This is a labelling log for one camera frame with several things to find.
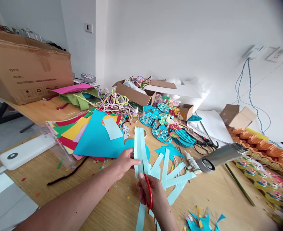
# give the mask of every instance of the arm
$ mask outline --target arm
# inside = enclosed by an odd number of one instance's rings
[[[162,231],[179,231],[176,219],[170,208],[162,182],[151,175],[147,175],[152,191],[153,206],[152,211]],[[146,204],[145,197],[149,201],[149,190],[146,179],[142,173],[138,174],[140,187],[139,199],[142,204]]]
[[[140,160],[133,159],[133,150],[124,150],[109,167],[48,202],[15,231],[79,230],[112,184],[120,180],[133,165],[141,164]]]

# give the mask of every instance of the white power bank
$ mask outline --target white power bank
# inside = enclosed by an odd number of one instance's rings
[[[8,170],[14,170],[39,154],[50,149],[57,142],[50,135],[40,135],[0,155],[0,161]]]

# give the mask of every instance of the small cardboard box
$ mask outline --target small cardboard box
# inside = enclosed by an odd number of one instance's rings
[[[73,85],[71,54],[56,47],[0,31],[0,97],[22,105]]]
[[[241,128],[243,130],[257,117],[257,115],[248,107],[245,107],[242,111],[240,111],[240,106],[233,104],[226,104],[220,116],[224,123],[229,127],[235,129]]]
[[[187,121],[193,115],[193,107],[194,105],[192,104],[183,104],[179,107],[181,111],[181,116],[184,120]]]
[[[113,85],[113,87],[117,86],[117,93],[126,96],[129,100],[139,104],[140,106],[148,106],[154,103],[156,96],[155,91],[145,90],[145,92],[147,93],[145,95],[139,91],[136,91],[132,88],[129,88],[128,86],[123,85],[124,81],[125,80],[118,81]]]

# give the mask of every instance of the red scissors handle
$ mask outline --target red scissors handle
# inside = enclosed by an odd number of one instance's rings
[[[147,185],[148,185],[148,189],[149,189],[149,196],[150,196],[150,204],[148,204],[147,198],[145,196],[146,204],[147,204],[148,209],[152,209],[152,206],[153,206],[152,191],[151,191],[151,187],[150,187],[150,183],[149,183],[147,174],[144,173],[144,176],[145,176],[145,179],[147,181]]]

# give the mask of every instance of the hand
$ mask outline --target hand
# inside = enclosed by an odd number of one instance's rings
[[[179,230],[161,181],[150,175],[147,175],[147,177],[152,192],[152,211],[161,230]],[[139,182],[137,183],[137,186],[140,187],[139,199],[140,202],[145,205],[146,199],[147,201],[150,201],[148,185],[143,173],[139,173],[138,178]]]
[[[134,148],[124,150],[121,155],[111,164],[117,171],[117,179],[120,180],[124,174],[134,165],[140,165],[141,161],[134,159]]]

